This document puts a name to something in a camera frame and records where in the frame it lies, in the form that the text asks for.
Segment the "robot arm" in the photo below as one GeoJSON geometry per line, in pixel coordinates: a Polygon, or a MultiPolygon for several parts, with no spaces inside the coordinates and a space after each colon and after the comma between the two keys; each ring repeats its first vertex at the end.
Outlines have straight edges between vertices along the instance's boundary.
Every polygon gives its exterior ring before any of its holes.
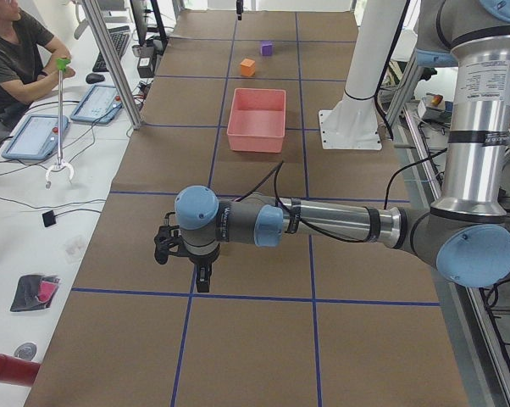
{"type": "Polygon", "coordinates": [[[498,201],[510,143],[510,1],[421,3],[414,60],[457,69],[443,187],[425,210],[369,206],[388,197],[381,160],[392,146],[375,130],[374,97],[404,6],[369,2],[342,98],[319,112],[308,195],[254,189],[224,199],[207,186],[187,187],[175,198],[176,224],[155,239],[159,262],[188,258],[196,290],[206,293],[223,243],[274,247],[287,234],[306,233],[381,243],[464,287],[488,287],[510,273],[510,232],[498,201]]]}

